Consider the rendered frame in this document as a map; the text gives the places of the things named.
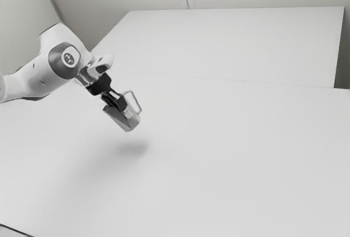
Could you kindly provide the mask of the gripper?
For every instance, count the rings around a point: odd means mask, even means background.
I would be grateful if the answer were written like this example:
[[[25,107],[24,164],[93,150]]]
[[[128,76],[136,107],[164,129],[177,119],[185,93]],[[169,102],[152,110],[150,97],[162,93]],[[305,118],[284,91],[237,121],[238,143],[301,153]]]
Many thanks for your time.
[[[86,87],[86,90],[93,96],[101,94],[101,99],[110,107],[118,111],[127,109],[128,103],[123,94],[111,88],[112,79],[107,74],[102,74],[97,81]]]

